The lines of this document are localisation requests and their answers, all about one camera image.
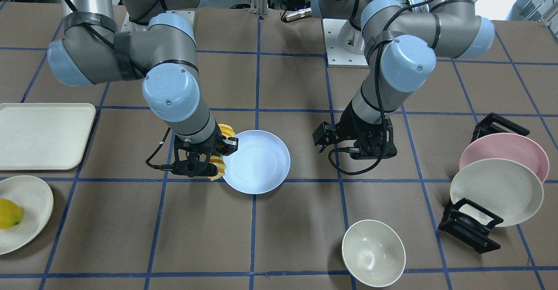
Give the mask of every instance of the pink plate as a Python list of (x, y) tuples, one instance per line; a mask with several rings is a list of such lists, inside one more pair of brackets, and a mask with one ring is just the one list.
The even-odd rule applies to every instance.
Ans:
[(532, 170), (542, 183), (546, 181), (550, 170), (544, 149), (532, 139), (514, 133), (494, 133), (469, 144), (459, 159), (459, 170), (470, 163), (489, 158), (520, 163)]

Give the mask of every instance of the bowl rim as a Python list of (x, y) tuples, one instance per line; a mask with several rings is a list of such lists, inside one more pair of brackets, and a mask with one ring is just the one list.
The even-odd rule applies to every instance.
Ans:
[[(377, 222), (383, 226), (385, 226), (386, 228), (388, 228), (389, 230), (391, 230), (391, 232), (393, 232), (393, 234), (395, 234), (395, 236), (397, 237), (397, 240), (399, 241), (399, 244), (401, 245), (401, 248), (403, 249), (403, 267), (401, 268), (401, 271), (399, 272), (399, 274), (397, 275), (396, 278), (394, 278), (393, 281), (387, 283), (387, 284), (370, 284), (367, 282), (364, 282), (363, 280), (361, 280), (360, 278), (358, 278), (357, 276), (355, 276), (355, 274), (353, 273), (353, 271), (351, 270), (351, 268), (349, 267), (349, 265), (347, 265), (347, 261), (345, 260), (345, 252), (344, 252), (344, 246), (345, 246), (345, 239), (347, 238), (347, 234), (349, 233), (349, 231), (351, 230), (351, 228), (353, 228), (355, 225), (360, 224), (361, 222)], [(405, 270), (405, 266), (407, 265), (407, 252), (405, 251), (405, 245), (403, 244), (403, 241), (401, 240), (401, 237), (399, 237), (399, 234), (397, 234), (397, 232), (395, 232), (395, 230), (393, 230), (393, 228), (391, 228), (390, 226), (388, 226), (387, 224), (385, 224), (382, 221), (379, 220), (374, 220), (374, 219), (363, 219), (363, 220), (359, 220), (357, 222), (355, 222), (354, 224), (352, 224), (346, 231), (345, 234), (343, 235), (343, 241), (341, 242), (341, 257), (343, 258), (343, 264), (345, 264), (345, 267), (347, 267), (347, 270), (349, 271), (349, 273), (351, 274), (351, 276), (354, 276), (354, 278), (356, 278), (357, 280), (359, 280), (360, 282), (364, 283), (367, 286), (371, 286), (371, 287), (376, 287), (376, 288), (383, 288), (383, 287), (387, 287), (390, 286), (392, 284), (394, 284), (397, 280), (399, 280), (399, 278), (401, 278), (401, 276), (403, 275), (403, 272)]]

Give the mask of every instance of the cream plate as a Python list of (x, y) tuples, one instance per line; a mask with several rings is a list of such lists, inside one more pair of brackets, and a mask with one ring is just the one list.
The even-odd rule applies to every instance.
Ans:
[(43, 180), (19, 175), (0, 181), (0, 198), (16, 203), (24, 212), (20, 224), (0, 229), (0, 254), (6, 254), (25, 246), (44, 229), (52, 215), (54, 197)]

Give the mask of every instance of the white plate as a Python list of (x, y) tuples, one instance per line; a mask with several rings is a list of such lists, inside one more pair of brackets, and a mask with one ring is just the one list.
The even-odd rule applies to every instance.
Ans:
[[(459, 171), (450, 185), (453, 203), (468, 198), (504, 219), (496, 227), (517, 225), (531, 218), (541, 207), (543, 196), (542, 183), (537, 175), (508, 159), (475, 161)], [(492, 220), (468, 205), (459, 211), (482, 224)]]
[(262, 194), (278, 187), (289, 173), (287, 146), (272, 133), (251, 130), (237, 134), (238, 150), (223, 157), (225, 181), (237, 191)]
[(68, 170), (95, 119), (89, 103), (0, 104), (0, 170)]
[(25, 246), (44, 229), (52, 215), (54, 197), (43, 180), (19, 175), (0, 181), (0, 198), (16, 203), (24, 212), (18, 225), (0, 229), (0, 254), (6, 254)]

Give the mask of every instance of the white bowl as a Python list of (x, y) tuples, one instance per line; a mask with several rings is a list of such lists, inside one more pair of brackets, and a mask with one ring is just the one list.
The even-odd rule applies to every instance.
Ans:
[(31, 175), (19, 175), (0, 181), (0, 198), (16, 203), (24, 212), (21, 222), (0, 229), (0, 254), (6, 254), (31, 242), (46, 226), (54, 197), (45, 181)]
[[(504, 219), (496, 227), (520, 224), (541, 207), (542, 183), (532, 170), (508, 159), (483, 159), (461, 169), (450, 185), (450, 198), (455, 204), (468, 198)], [(490, 217), (463, 206), (459, 211), (487, 224)]]
[(261, 130), (236, 135), (238, 150), (223, 157), (225, 181), (239, 192), (263, 194), (278, 187), (289, 173), (291, 157), (279, 137)]
[(367, 286), (387, 287), (405, 270), (403, 242), (381, 221), (355, 222), (345, 232), (341, 252), (347, 270)]

